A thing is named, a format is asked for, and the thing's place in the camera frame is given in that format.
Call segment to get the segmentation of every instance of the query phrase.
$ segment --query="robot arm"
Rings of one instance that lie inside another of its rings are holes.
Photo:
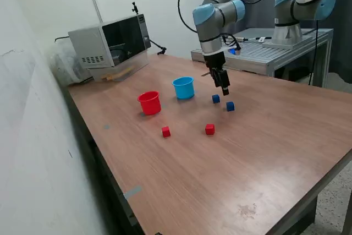
[[[303,40],[299,21],[324,20],[330,16],[336,0],[275,0],[275,31],[272,42],[293,45]]]
[[[221,86],[223,95],[228,95],[230,85],[227,72],[223,70],[225,56],[220,40],[223,28],[241,20],[245,6],[240,0],[204,0],[202,6],[193,11],[205,63],[214,79]],[[295,44],[302,40],[299,20],[323,20],[332,12],[336,0],[276,0],[275,31],[273,43]]]
[[[215,86],[221,86],[223,95],[228,95],[230,85],[227,72],[222,67],[225,55],[220,40],[223,28],[229,23],[242,19],[245,7],[242,1],[204,0],[203,5],[193,11],[193,20],[197,28],[205,63],[214,79]]]

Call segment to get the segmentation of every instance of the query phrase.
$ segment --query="plastic bag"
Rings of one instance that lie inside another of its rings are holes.
[[[79,63],[70,38],[56,41],[52,58],[54,75],[64,86],[80,83],[92,76]]]

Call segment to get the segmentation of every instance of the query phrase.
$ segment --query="blue cube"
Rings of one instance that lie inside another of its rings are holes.
[[[215,104],[215,103],[220,103],[220,97],[219,97],[219,95],[213,95],[212,98],[213,98],[213,103],[214,103],[214,104]]]
[[[226,103],[226,110],[227,111],[235,111],[235,104],[230,101]]]

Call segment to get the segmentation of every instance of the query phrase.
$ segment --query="table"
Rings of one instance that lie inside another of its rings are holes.
[[[69,89],[145,234],[283,234],[351,160],[352,95],[229,70],[230,95],[213,104],[204,64],[149,59],[122,83]],[[194,77],[193,99],[175,98],[180,76]],[[148,90],[162,111],[145,117]]]
[[[318,60],[314,68],[314,86],[326,87],[333,32],[333,29],[319,29],[318,31]],[[273,36],[273,33],[274,29],[250,28],[235,34],[235,36],[253,38],[260,36]],[[227,51],[225,52],[227,61],[226,66],[247,72],[274,76],[275,71],[279,68],[315,49],[316,32],[312,31],[312,29],[302,29],[302,33],[307,36],[312,36],[312,38],[309,41],[298,45],[298,47],[293,50],[266,48],[258,41],[240,42],[242,47],[240,55],[234,55]],[[191,56],[193,61],[204,62],[202,50],[191,51]]]

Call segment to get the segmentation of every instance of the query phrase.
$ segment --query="blue cup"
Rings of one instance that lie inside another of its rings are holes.
[[[178,99],[190,99],[194,96],[193,77],[185,76],[172,82]]]

